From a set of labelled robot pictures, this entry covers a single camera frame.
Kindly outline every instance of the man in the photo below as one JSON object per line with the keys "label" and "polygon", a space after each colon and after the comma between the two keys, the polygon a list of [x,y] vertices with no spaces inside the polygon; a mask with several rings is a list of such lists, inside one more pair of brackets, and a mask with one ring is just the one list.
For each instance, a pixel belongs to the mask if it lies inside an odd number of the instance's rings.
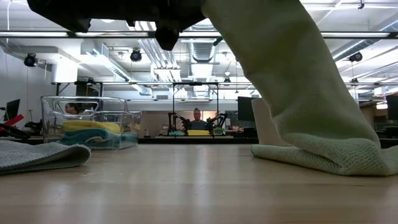
{"label": "man", "polygon": [[191,129],[192,130],[206,130],[206,121],[202,121],[200,119],[201,114],[198,108],[193,110],[193,117],[195,120],[191,121]]}
{"label": "man", "polygon": [[67,103],[65,105],[65,112],[67,114],[79,114],[79,109],[76,103]]}

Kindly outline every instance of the white panel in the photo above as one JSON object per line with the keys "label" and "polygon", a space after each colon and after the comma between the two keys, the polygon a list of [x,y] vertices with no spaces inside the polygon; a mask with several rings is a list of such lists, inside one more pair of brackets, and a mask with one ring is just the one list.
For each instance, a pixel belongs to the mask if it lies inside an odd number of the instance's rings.
{"label": "white panel", "polygon": [[[172,102],[161,101],[130,101],[127,103],[129,111],[172,111]],[[199,108],[202,111],[216,111],[216,102],[210,103],[176,103],[175,111],[193,111]],[[220,111],[237,111],[238,102],[219,102]]]}
{"label": "white panel", "polygon": [[[31,121],[29,110],[32,110],[33,122],[39,122],[42,117],[40,97],[55,95],[55,86],[51,85],[52,74],[44,69],[28,68],[23,61],[7,55],[0,49],[0,107],[12,100],[21,99],[19,114],[25,119],[17,123],[18,128],[23,128],[26,122]],[[0,111],[2,122],[3,111]]]}

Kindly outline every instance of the air duct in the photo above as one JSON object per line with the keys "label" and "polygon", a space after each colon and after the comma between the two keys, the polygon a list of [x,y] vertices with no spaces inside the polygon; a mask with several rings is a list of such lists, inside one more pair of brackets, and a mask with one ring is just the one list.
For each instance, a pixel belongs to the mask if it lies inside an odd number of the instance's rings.
{"label": "air duct", "polygon": [[[380,32],[397,32],[398,31],[398,21],[393,22],[392,24],[389,24],[383,29],[379,30]],[[335,59],[336,62],[343,60],[344,58],[348,58],[349,56],[355,54],[356,52],[359,52],[377,42],[380,40],[361,40],[359,42],[355,42],[351,47],[348,47],[346,50],[342,50],[341,52],[334,54],[333,53],[333,59]]]}
{"label": "air duct", "polygon": [[[199,22],[191,27],[193,31],[214,31],[216,30],[213,24],[205,19],[202,22]],[[192,59],[196,62],[207,63],[210,62],[215,54],[215,47],[213,43],[195,43],[195,39],[190,43],[190,51],[192,54]]]}
{"label": "air duct", "polygon": [[[156,25],[154,22],[139,21],[136,23],[135,27],[130,27],[127,24],[127,28],[129,30],[153,31],[156,30]],[[148,55],[149,60],[151,60],[157,68],[179,68],[173,52],[160,50],[160,45],[156,40],[139,39],[138,42]]]}
{"label": "air duct", "polygon": [[[104,65],[109,71],[122,78],[125,82],[139,82],[139,80],[130,78],[129,73],[125,69],[109,58],[109,49],[104,44],[98,47],[92,40],[85,40],[81,43],[80,50],[81,54],[92,56],[99,64]],[[138,90],[142,96],[152,95],[152,89],[150,88],[141,85],[132,85],[132,87]]]}
{"label": "air duct", "polygon": [[[191,27],[192,31],[214,31],[216,30],[213,24],[210,22],[209,19],[205,19]],[[198,78],[209,78],[211,76],[211,72],[213,71],[212,64],[206,64],[213,60],[215,56],[216,47],[213,46],[213,42],[195,42],[195,39],[191,39],[190,45],[190,53],[191,53],[191,60],[198,62],[198,64],[191,65],[191,71],[193,76]],[[196,96],[199,97],[208,97],[208,86],[194,86],[193,92]]]}

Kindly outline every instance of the yellow object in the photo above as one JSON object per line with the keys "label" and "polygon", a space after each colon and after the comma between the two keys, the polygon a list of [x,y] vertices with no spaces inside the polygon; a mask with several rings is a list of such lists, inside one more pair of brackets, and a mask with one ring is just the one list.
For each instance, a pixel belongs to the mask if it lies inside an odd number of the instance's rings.
{"label": "yellow object", "polygon": [[65,121],[62,124],[64,131],[78,131],[84,129],[102,128],[115,134],[120,134],[120,126],[110,122],[97,121]]}
{"label": "yellow object", "polygon": [[210,136],[209,131],[205,130],[188,130],[189,136]]}

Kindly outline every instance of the gray cloth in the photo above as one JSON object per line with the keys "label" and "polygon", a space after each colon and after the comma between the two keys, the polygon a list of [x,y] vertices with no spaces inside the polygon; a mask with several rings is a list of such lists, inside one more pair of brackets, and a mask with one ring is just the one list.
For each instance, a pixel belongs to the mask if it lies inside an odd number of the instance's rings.
{"label": "gray cloth", "polygon": [[88,147],[77,144],[64,146],[52,142],[31,146],[12,141],[0,141],[0,175],[80,166],[90,156]]}
{"label": "gray cloth", "polygon": [[191,121],[191,130],[206,130],[206,121]]}

